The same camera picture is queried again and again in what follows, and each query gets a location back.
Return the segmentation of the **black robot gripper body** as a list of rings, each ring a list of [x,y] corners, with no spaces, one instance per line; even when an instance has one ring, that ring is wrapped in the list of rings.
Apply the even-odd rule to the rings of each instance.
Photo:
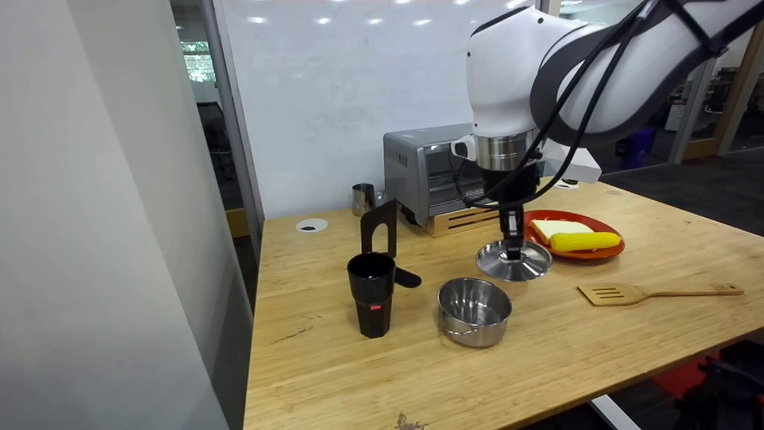
[[[527,204],[540,187],[540,164],[526,164],[514,171],[493,171],[489,193],[497,204]]]

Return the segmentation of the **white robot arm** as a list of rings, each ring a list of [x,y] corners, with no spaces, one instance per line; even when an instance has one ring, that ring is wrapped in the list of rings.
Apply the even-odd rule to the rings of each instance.
[[[500,204],[500,248],[519,257],[522,206],[543,146],[568,156],[596,134],[639,127],[703,61],[760,24],[764,0],[639,0],[608,26],[519,4],[468,35],[465,88],[476,163]]]

